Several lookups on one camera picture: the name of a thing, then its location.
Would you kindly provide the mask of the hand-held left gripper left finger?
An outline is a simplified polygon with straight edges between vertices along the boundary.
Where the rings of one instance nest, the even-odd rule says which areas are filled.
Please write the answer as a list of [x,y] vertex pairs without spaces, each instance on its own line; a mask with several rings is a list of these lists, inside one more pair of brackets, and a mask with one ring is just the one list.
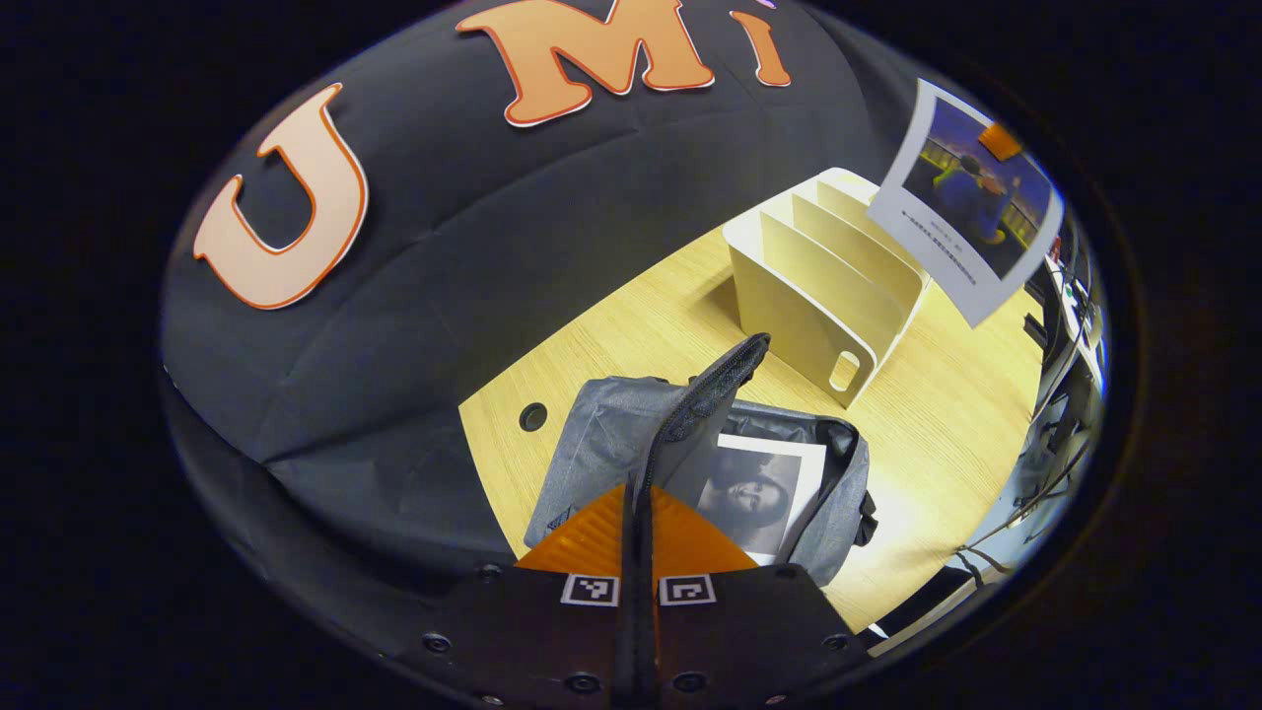
[[634,486],[456,583],[424,626],[424,668],[477,706],[632,705]]

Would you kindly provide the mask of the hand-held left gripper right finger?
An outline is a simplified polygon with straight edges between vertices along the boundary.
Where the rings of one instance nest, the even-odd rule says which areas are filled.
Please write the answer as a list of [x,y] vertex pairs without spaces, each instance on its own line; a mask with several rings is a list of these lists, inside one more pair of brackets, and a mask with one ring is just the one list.
[[870,652],[795,562],[758,565],[651,489],[659,705],[803,706]]

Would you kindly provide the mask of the book with blue cover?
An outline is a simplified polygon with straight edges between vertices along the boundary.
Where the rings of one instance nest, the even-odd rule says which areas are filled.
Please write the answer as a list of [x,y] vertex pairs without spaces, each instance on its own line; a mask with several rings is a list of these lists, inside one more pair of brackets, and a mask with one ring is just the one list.
[[917,79],[909,127],[867,216],[946,293],[969,327],[1005,305],[1044,260],[1068,207],[1026,148],[996,161],[978,143],[997,120]]

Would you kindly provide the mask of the book with grey portrait cover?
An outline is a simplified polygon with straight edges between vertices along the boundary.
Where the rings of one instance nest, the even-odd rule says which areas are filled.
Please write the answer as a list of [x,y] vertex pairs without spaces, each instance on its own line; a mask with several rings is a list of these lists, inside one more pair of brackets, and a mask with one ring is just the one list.
[[659,486],[769,565],[786,549],[793,528],[823,486],[827,449],[721,433],[663,477]]

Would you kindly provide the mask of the grey schoolbag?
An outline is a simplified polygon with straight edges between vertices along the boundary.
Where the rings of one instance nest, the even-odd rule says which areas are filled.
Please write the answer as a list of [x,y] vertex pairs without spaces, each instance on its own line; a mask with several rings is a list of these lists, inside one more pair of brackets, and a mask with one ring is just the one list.
[[877,531],[870,441],[838,417],[738,399],[766,359],[770,340],[766,333],[746,337],[684,387],[651,377],[586,382],[533,508],[528,551],[623,482],[663,489],[659,480],[694,451],[714,446],[721,433],[734,433],[827,449],[823,486],[774,562],[798,562],[817,585],[830,583],[852,549],[864,547]]

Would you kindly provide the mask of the white bookshelf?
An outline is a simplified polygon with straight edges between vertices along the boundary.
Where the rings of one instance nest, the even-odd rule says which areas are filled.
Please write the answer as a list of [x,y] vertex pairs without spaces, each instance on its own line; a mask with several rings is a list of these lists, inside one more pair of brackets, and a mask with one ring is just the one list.
[[740,328],[842,407],[893,354],[933,286],[928,269],[870,219],[877,184],[829,168],[721,226]]

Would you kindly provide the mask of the black backdrop cloth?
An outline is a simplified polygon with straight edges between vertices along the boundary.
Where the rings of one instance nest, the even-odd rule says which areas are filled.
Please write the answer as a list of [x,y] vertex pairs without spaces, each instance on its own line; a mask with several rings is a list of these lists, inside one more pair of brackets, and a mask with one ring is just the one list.
[[461,0],[276,107],[198,195],[162,368],[252,574],[361,636],[517,565],[581,387],[684,387],[740,328],[721,226],[887,175],[917,79],[811,0]]

